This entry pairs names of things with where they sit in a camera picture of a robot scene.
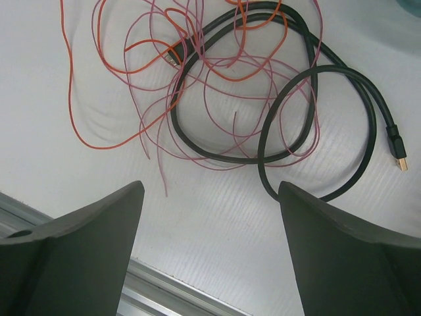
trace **orange wire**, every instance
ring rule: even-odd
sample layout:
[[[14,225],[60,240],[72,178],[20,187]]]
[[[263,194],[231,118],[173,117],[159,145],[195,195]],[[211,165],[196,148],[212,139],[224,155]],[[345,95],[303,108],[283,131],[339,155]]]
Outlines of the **orange wire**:
[[[179,102],[182,93],[179,95],[179,97],[177,98],[177,100],[174,102],[174,104],[172,104],[169,108],[167,108],[167,110],[161,114],[159,117],[157,117],[152,123],[148,124],[144,129],[140,130],[138,133],[134,134],[133,136],[130,136],[128,139],[124,140],[123,142],[113,145],[113,146],[107,146],[107,147],[98,147],[98,146],[93,146],[89,143],[87,143],[79,134],[78,129],[76,128],[76,125],[74,123],[74,118],[73,118],[73,112],[72,112],[72,82],[73,82],[73,72],[74,72],[74,68],[73,68],[73,54],[72,54],[72,49],[70,47],[70,43],[68,41],[67,35],[66,35],[66,30],[65,30],[65,26],[64,26],[64,3],[63,0],[60,0],[60,10],[61,10],[61,32],[64,38],[64,42],[66,43],[66,48],[67,48],[67,52],[68,52],[68,57],[69,57],[69,63],[70,63],[70,71],[69,71],[69,83],[68,83],[68,111],[69,111],[69,115],[70,115],[70,121],[72,123],[72,127],[73,127],[73,131],[75,132],[75,134],[77,135],[78,139],[87,147],[92,148],[92,149],[98,149],[98,150],[108,150],[108,149],[114,149],[114,148],[118,148],[123,146],[124,144],[130,142],[131,140],[137,138],[140,134],[144,133],[146,130],[148,130],[150,127],[152,127],[156,122],[158,122],[160,119],[162,119],[165,115],[167,115],[167,113],[169,111],[171,111]]]
[[[279,1],[278,6],[276,8],[276,11],[274,12],[274,14],[267,21],[263,22],[262,24],[259,24],[258,26],[249,27],[249,26],[247,26],[247,17],[245,15],[245,12],[244,12],[243,7],[241,5],[241,0],[238,0],[238,3],[234,3],[233,1],[229,1],[229,0],[226,0],[226,1],[229,2],[229,3],[231,3],[231,4],[235,4],[235,5],[239,5],[240,6],[241,15],[243,17],[243,31],[244,31],[244,33],[243,33],[243,39],[241,41],[241,46],[242,47],[243,47],[243,45],[245,45],[245,31],[246,30],[255,30],[255,29],[260,28],[260,27],[262,27],[264,25],[267,25],[276,16],[277,12],[279,11],[279,7],[281,5],[281,1]],[[102,47],[101,47],[101,16],[102,16],[103,8],[104,8],[106,2],[107,2],[107,0],[103,0],[103,2],[101,3],[101,6],[99,8],[98,21],[97,21],[97,46],[98,46],[98,52],[99,52],[99,56],[101,58],[101,61],[103,62],[103,64],[109,70],[114,71],[114,72],[117,72],[119,74],[127,74],[127,75],[129,75],[129,74],[136,74],[136,73],[141,72],[142,70],[145,70],[146,68],[150,67],[155,61],[157,61],[158,59],[162,58],[169,51],[173,52],[173,54],[176,56],[179,64],[180,65],[182,64],[181,58],[178,56],[177,52],[175,52],[175,50],[173,49],[173,47],[175,45],[177,45],[178,43],[180,43],[181,40],[178,41],[177,43],[173,44],[173,46],[171,46],[171,45],[169,45],[169,44],[167,44],[167,43],[165,43],[163,41],[160,41],[158,39],[156,39],[156,40],[155,39],[145,39],[145,40],[142,40],[142,41],[138,41],[138,42],[130,45],[129,47],[125,48],[125,52],[127,52],[127,51],[133,49],[134,47],[136,47],[138,45],[141,45],[143,43],[159,43],[161,45],[166,46],[168,49],[166,51],[160,53],[158,56],[156,56],[154,59],[152,59],[150,62],[148,62],[145,66],[143,66],[143,67],[141,67],[141,68],[139,68],[137,70],[125,71],[125,70],[117,69],[117,68],[113,67],[112,65],[110,65],[107,62],[107,60],[106,60],[106,58],[105,58],[105,56],[103,54]],[[64,26],[64,3],[63,3],[63,0],[60,0],[60,7],[61,7],[61,31],[62,31],[62,36],[64,38],[64,41],[65,41],[65,44],[66,44],[66,48],[67,48],[67,51],[68,51],[69,63],[70,63],[69,85],[68,85],[68,110],[69,110],[70,121],[71,121],[73,130],[74,130],[75,134],[77,135],[78,139],[84,145],[86,145],[89,148],[99,149],[99,150],[108,150],[108,149],[114,149],[114,148],[121,147],[124,144],[130,142],[131,140],[137,138],[139,135],[141,135],[146,130],[148,130],[150,127],[152,127],[154,124],[156,124],[160,119],[162,119],[163,117],[165,117],[178,104],[178,102],[180,101],[180,99],[182,97],[182,93],[180,93],[179,96],[178,96],[178,98],[177,98],[177,100],[169,108],[167,108],[167,110],[163,114],[159,115],[152,123],[148,124],[145,128],[143,128],[142,130],[140,130],[138,133],[134,134],[133,136],[130,136],[128,139],[124,140],[123,142],[120,142],[119,144],[112,145],[112,146],[107,146],[107,147],[98,147],[98,146],[94,146],[94,145],[91,145],[91,144],[87,143],[81,137],[80,133],[78,132],[78,129],[76,128],[76,125],[75,125],[75,122],[74,122],[74,117],[73,117],[73,112],[72,112],[72,82],[73,82],[73,75],[74,75],[74,62],[73,62],[72,49],[71,49],[70,43],[68,41],[68,38],[67,38],[67,35],[66,35],[66,31],[65,31],[65,26]],[[183,16],[185,16],[187,18],[187,21],[189,22],[189,24],[190,24],[190,26],[191,26],[191,28],[193,30],[193,34],[195,36],[195,39],[197,41],[197,33],[195,31],[194,24],[191,21],[190,17],[188,17],[188,15],[185,12],[183,12],[181,10],[178,10],[178,9],[174,9],[174,8],[166,9],[165,12],[164,12],[164,15],[168,19],[168,21],[174,27],[176,27],[179,31],[183,32],[186,35],[186,37],[187,37],[187,32],[183,28],[181,28],[178,24],[176,24],[169,17],[169,15],[168,15],[168,12],[169,11],[180,13],[180,14],[182,14]],[[285,41],[285,39],[287,37],[287,20],[286,20],[286,17],[285,17],[285,15],[283,13],[282,13],[282,17],[283,17],[284,22],[285,22],[284,37],[282,38],[282,40],[278,44],[278,46],[275,48],[275,50],[273,50],[273,52],[269,55],[269,57],[267,58],[267,60],[262,64],[261,67],[264,67],[269,62],[269,60],[274,56],[274,54],[282,46],[282,44],[284,43],[284,41]],[[210,63],[208,61],[206,61],[206,59],[205,59],[205,63],[206,63],[206,65],[210,69],[212,69],[212,71],[215,74],[217,74],[219,77],[221,77],[221,78],[223,78],[223,79],[225,79],[227,81],[230,81],[230,82],[241,82],[241,81],[247,80],[247,79],[253,77],[258,72],[260,72],[260,70],[261,70],[261,69],[257,69],[256,71],[252,72],[251,74],[249,74],[249,75],[247,75],[247,76],[245,76],[243,78],[236,79],[236,78],[229,78],[229,77],[224,76],[223,74],[219,73],[218,71],[216,71],[212,67],[212,65],[210,65]]]
[[[98,23],[97,23],[97,45],[98,45],[98,53],[99,53],[99,58],[101,58],[103,64],[108,68],[111,69],[119,74],[137,74],[138,72],[141,72],[142,70],[145,70],[146,68],[150,67],[155,61],[159,60],[160,58],[164,57],[165,54],[167,54],[169,51],[173,52],[173,54],[175,54],[175,56],[177,56],[177,53],[175,52],[175,50],[172,48],[171,45],[168,45],[167,43],[165,43],[164,41],[160,41],[158,39],[145,39],[143,41],[139,41],[137,43],[134,43],[133,45],[129,46],[126,51],[131,50],[132,48],[140,45],[140,44],[144,44],[144,43],[158,43],[164,46],[167,46],[167,50],[163,51],[162,53],[160,53],[158,56],[156,56],[154,59],[152,59],[151,61],[149,61],[145,66],[137,69],[137,70],[132,70],[132,71],[125,71],[125,70],[120,70],[117,69],[115,67],[113,67],[112,65],[110,65],[107,60],[105,59],[105,56],[103,54],[103,50],[101,47],[101,17],[102,17],[102,12],[105,6],[105,3],[107,2],[107,0],[103,0],[103,2],[101,2],[101,6],[99,7],[99,12],[98,12]]]
[[[234,1],[232,1],[232,0],[225,0],[225,2],[228,2],[229,4],[231,4],[231,5],[239,5],[240,4],[240,11],[241,11],[241,8],[243,7],[243,5],[244,4],[246,4],[246,2],[241,2],[241,0],[238,0],[238,2],[236,3],[236,2],[234,2]],[[272,16],[268,19],[268,20],[266,20],[266,21],[264,21],[263,23],[260,23],[259,25],[256,25],[256,26],[247,26],[246,27],[246,30],[256,30],[256,29],[258,29],[258,28],[262,28],[263,26],[266,26],[268,23],[270,23],[274,18],[275,18],[275,16],[279,13],[279,9],[281,8],[281,4],[282,4],[282,0],[279,0],[279,2],[278,2],[278,5],[276,6],[276,9],[275,9],[275,11],[273,12],[273,14],[272,14]]]

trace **black cable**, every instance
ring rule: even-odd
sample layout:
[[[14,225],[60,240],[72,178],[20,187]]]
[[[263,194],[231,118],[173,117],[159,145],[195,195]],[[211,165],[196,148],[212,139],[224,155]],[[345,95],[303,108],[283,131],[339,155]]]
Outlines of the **black cable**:
[[[262,3],[271,3],[271,7],[273,7],[273,10],[276,8],[276,6],[273,6],[273,2],[269,2],[269,1],[264,1]],[[310,31],[309,28],[307,27],[305,21],[303,20],[303,18],[301,18],[301,16],[298,14],[297,11],[295,11],[294,9],[286,6],[286,5],[282,5],[280,7],[280,11],[287,13],[288,15],[292,16],[295,19],[295,22],[291,21],[291,23],[295,23],[296,25],[300,25],[300,31],[303,35],[303,39],[305,42],[305,46],[307,49],[307,57],[309,60],[309,66],[311,66],[314,62],[314,59],[316,58],[315,53],[314,53],[314,49],[313,49],[313,44],[311,41],[311,37],[310,37]],[[257,14],[252,14],[250,16],[247,17],[247,21],[248,22],[254,22],[254,21],[261,21],[261,20],[268,20],[272,15],[268,14],[268,13],[257,13]],[[282,17],[280,16],[275,16],[274,19],[272,20],[274,22],[283,24],[284,20]],[[243,20],[242,18],[240,18],[239,20],[237,20],[236,22],[237,27],[241,26],[243,24]],[[219,30],[215,35],[213,35],[213,37],[211,37],[204,45],[204,50],[207,51],[209,48],[211,48],[217,41],[219,41],[221,38],[223,38],[226,34],[229,34],[230,32],[232,32],[234,30],[234,23],[231,23],[227,26],[225,26],[223,29]],[[193,65],[199,60],[199,54],[194,53],[191,58],[189,59],[189,61],[186,63],[183,72],[180,75],[180,79],[178,81],[178,85],[174,88],[174,97],[172,98],[172,102],[171,104],[174,104],[174,102],[176,102],[176,100],[178,99],[178,95],[179,95],[179,91],[182,88],[183,82],[187,77],[187,74],[189,73],[189,71],[191,70],[191,68],[193,67]],[[317,91],[318,91],[318,80],[317,80],[317,75],[313,75],[310,77],[310,85],[314,91],[315,96],[317,97]],[[310,131],[311,131],[311,126],[312,126],[312,122],[313,122],[313,118],[314,118],[314,113],[315,113],[315,105],[314,105],[314,99],[313,96],[310,97],[310,103],[309,103],[309,107],[307,110],[307,115],[306,115],[306,119],[305,119],[305,123],[303,125],[303,129],[301,130],[301,133],[299,135],[299,137],[297,138],[297,140],[295,142],[293,142],[293,144],[291,145],[291,147],[289,148],[290,151],[292,152],[296,152],[306,141],[306,139],[308,138]],[[212,153],[210,151],[207,151],[205,149],[203,149],[202,147],[200,147],[199,145],[197,145],[195,142],[193,142],[187,135],[186,133],[184,133],[182,127],[180,126],[180,123],[178,122],[178,110],[177,107],[174,107],[171,112],[171,121],[172,124],[174,126],[174,130],[177,133],[178,137],[180,137],[180,139],[188,146],[190,147],[190,149],[194,150],[196,153],[202,155],[203,157],[206,158],[210,158],[210,159],[214,159],[217,161],[222,161],[222,162],[226,162],[226,163],[238,163],[238,164],[242,164],[242,165],[256,165],[257,164],[257,158],[243,158],[243,157],[233,157],[233,156],[227,156],[227,155],[220,155],[217,153]],[[277,153],[275,155],[271,155],[268,157],[264,158],[264,162],[265,163],[273,163],[275,161],[279,161],[281,159],[285,159],[286,157],[290,156],[290,152],[288,150],[284,150],[280,153]]]
[[[271,9],[274,10],[276,8],[277,3],[271,2],[271,1],[262,1],[259,3],[251,3],[249,4],[256,4],[256,9],[259,4],[260,6],[258,9]],[[209,33],[211,30],[217,28],[221,23],[227,21],[229,18],[231,18],[232,11],[223,14],[220,18],[217,18],[213,22],[211,22],[211,26],[206,26],[203,28],[203,32],[205,33],[205,30],[207,33]],[[280,7],[280,11],[287,14],[290,18],[287,20],[288,22],[288,28],[291,28],[292,30],[296,31],[297,33],[301,34],[301,36],[304,39],[306,50],[307,50],[307,57],[309,59],[309,65],[313,64],[314,61],[314,48],[313,46],[317,46],[319,44],[319,39],[310,33],[305,21],[302,19],[302,17],[299,15],[299,13],[295,10],[293,10],[291,7],[288,7],[286,5],[282,5]],[[247,22],[255,22],[255,21],[261,21],[261,20],[268,20],[272,14],[269,13],[257,13],[252,14],[247,17]],[[275,23],[278,24],[284,24],[284,20],[281,16],[277,15],[272,20]],[[231,23],[225,27],[223,27],[221,30],[219,30],[215,35],[213,35],[203,46],[203,50],[207,51],[212,45],[214,45],[218,40],[220,40],[222,37],[224,37],[226,34],[232,32],[234,30],[234,25],[236,27],[243,25],[243,19],[240,18],[235,23]],[[374,107],[371,102],[370,95],[373,97],[373,100],[376,102],[378,107],[380,108],[380,111],[382,112],[383,118],[386,123],[386,130],[389,140],[389,146],[391,149],[392,155],[401,163],[401,168],[406,168],[406,161],[405,157],[407,156],[405,153],[405,147],[403,145],[402,138],[399,135],[399,131],[397,129],[397,126],[393,122],[393,118],[391,116],[391,113],[389,109],[387,108],[386,102],[384,98],[382,97],[379,90],[367,79],[365,76],[363,76],[361,73],[350,69],[347,67],[347,65],[324,43],[321,45],[321,52],[327,56],[327,58],[333,63],[333,65],[326,65],[326,66],[314,66],[300,74],[298,74],[294,79],[292,79],[285,88],[280,92],[276,100],[274,101],[273,105],[271,106],[269,113],[267,114],[264,124],[262,127],[262,132],[260,134],[259,139],[259,148],[258,148],[258,156],[257,158],[242,158],[242,157],[232,157],[227,155],[220,155],[217,153],[209,152],[202,147],[198,146],[196,143],[194,143],[182,130],[182,127],[180,126],[180,123],[178,122],[178,106],[174,107],[170,114],[171,114],[171,121],[174,127],[175,132],[180,137],[180,139],[192,150],[194,150],[196,153],[202,155],[203,157],[214,159],[217,161],[223,161],[226,163],[239,163],[239,164],[257,164],[259,168],[259,176],[262,181],[263,186],[265,187],[266,191],[272,196],[274,199],[278,200],[278,194],[273,190],[271,187],[265,170],[265,163],[271,163],[274,161],[279,161],[281,159],[284,159],[290,155],[288,150],[282,151],[280,153],[277,153],[275,155],[271,155],[268,157],[265,157],[265,149],[266,149],[266,142],[270,130],[270,125],[276,116],[277,110],[279,109],[279,106],[282,104],[282,101],[285,99],[286,95],[302,80],[305,78],[310,77],[310,84],[314,90],[314,93],[317,97],[317,75],[322,72],[337,72],[340,74],[346,75],[348,78],[348,81],[351,83],[351,85],[354,87],[354,89],[357,91],[357,93],[360,95],[360,98],[362,99],[362,102],[364,104],[364,107],[366,109],[366,113],[368,116],[368,139],[366,144],[366,150],[364,157],[362,158],[362,161],[355,172],[355,174],[344,184],[342,187],[340,187],[338,190],[334,191],[331,194],[328,194],[327,196],[324,196],[322,200],[324,201],[331,201],[334,198],[337,198],[341,194],[345,193],[347,190],[349,190],[352,186],[357,183],[357,181],[361,178],[364,171],[366,170],[372,154],[374,150],[374,146],[376,143],[376,135],[377,135],[377,124],[376,124],[376,114],[374,112]],[[182,88],[182,84],[184,80],[186,79],[186,76],[188,72],[191,70],[193,65],[199,60],[199,54],[194,53],[189,61],[186,63],[183,72],[180,75],[179,82],[176,87],[174,87],[174,97],[172,99],[172,104],[176,102],[178,99],[178,96],[180,94],[180,90]],[[290,151],[294,152],[297,151],[305,142],[307,139],[313,118],[314,118],[314,112],[315,112],[315,106],[314,106],[314,99],[311,97],[307,116],[305,119],[305,123],[303,125],[303,129],[297,138],[297,140],[293,143],[293,145],[290,147]]]

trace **usb connector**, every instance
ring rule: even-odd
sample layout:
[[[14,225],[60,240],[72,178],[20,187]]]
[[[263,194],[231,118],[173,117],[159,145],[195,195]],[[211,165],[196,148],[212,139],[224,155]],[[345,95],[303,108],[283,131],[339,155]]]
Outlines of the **usb connector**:
[[[408,165],[407,165],[407,159],[406,158],[397,159],[396,162],[397,162],[397,166],[402,171],[408,171]]]
[[[402,171],[407,171],[407,152],[405,151],[405,145],[403,144],[402,137],[399,135],[397,126],[393,125],[392,127],[387,127],[386,130],[390,152],[396,159],[397,166]]]

